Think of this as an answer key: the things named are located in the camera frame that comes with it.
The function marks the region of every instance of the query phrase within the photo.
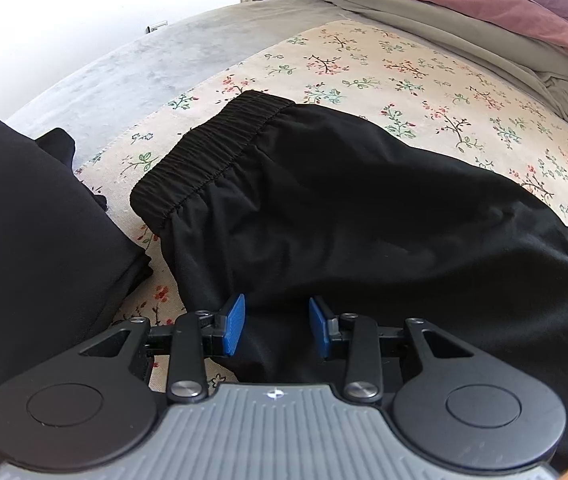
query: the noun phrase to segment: round screw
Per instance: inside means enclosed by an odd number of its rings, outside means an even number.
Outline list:
[[[175,397],[197,397],[202,393],[202,386],[195,381],[176,381],[171,384],[171,393]]]
[[[344,392],[356,399],[370,399],[378,394],[378,388],[366,381],[354,381],[346,385]]]

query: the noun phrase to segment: blue clip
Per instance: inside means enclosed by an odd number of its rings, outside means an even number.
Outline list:
[[[308,300],[308,317],[311,323],[311,332],[315,339],[317,351],[319,352],[320,357],[326,359],[330,349],[327,322],[322,310],[313,298]]]
[[[235,349],[237,349],[237,343],[240,341],[242,329],[244,328],[245,316],[246,306],[244,304],[244,295],[240,294],[228,314],[226,314],[226,331],[222,338],[224,353],[226,355],[233,355]]]

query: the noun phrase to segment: black shorts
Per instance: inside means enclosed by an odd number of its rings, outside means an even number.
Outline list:
[[[247,91],[135,186],[187,310],[247,297],[239,380],[341,381],[307,302],[425,317],[539,378],[568,411],[568,227],[508,178],[378,126]],[[568,429],[555,465],[568,464]]]

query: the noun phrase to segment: floral bedsheet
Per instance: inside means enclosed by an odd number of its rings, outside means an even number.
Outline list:
[[[109,215],[152,258],[154,275],[116,319],[172,324],[184,313],[158,238],[131,211],[134,184],[189,129],[254,89],[365,118],[410,146],[495,171],[548,204],[568,225],[568,124],[496,75],[385,25],[327,23],[276,44],[177,96],[79,168],[108,198]],[[166,359],[151,387],[163,390]],[[233,380],[206,363],[209,386]]]

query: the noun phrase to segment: black pants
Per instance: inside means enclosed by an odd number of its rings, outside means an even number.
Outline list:
[[[425,317],[568,410],[568,227],[509,179],[368,121],[245,92],[134,188],[188,310],[244,292],[241,381],[331,381],[309,296],[385,326]],[[568,429],[555,465],[568,464]]]
[[[0,122],[0,384],[110,325],[148,257],[73,175],[73,140]]]

